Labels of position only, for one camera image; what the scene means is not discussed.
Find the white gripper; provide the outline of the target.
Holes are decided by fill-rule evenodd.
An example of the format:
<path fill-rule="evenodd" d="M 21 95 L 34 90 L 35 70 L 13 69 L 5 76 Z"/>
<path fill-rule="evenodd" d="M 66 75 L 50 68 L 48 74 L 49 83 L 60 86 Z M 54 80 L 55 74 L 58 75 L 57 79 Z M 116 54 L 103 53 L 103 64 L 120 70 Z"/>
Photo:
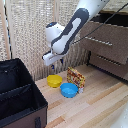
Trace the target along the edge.
<path fill-rule="evenodd" d="M 51 65 L 52 71 L 55 71 L 55 65 L 53 65 L 54 62 L 60 59 L 61 64 L 64 64 L 64 59 L 62 58 L 62 55 L 55 55 L 51 51 L 46 52 L 43 56 L 42 59 L 44 61 L 44 64 L 46 66 Z"/>

